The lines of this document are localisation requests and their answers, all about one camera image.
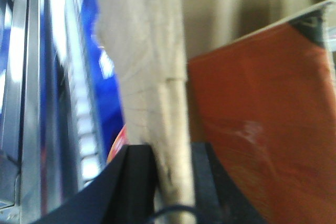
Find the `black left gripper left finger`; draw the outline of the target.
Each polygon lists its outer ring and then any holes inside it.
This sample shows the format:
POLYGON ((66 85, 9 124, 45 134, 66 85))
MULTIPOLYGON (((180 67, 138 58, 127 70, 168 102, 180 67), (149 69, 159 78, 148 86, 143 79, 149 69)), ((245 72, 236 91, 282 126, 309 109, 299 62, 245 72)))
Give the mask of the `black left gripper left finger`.
POLYGON ((37 223, 153 223, 157 185, 149 145, 125 145, 81 192, 37 223))

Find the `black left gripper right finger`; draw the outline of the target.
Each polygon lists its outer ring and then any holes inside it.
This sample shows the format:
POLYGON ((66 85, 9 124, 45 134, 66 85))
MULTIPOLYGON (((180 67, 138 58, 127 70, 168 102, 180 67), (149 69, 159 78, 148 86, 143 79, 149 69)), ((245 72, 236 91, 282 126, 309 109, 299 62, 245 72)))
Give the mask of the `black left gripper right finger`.
POLYGON ((210 223, 266 223, 236 186, 210 143, 191 144, 196 207, 210 223))

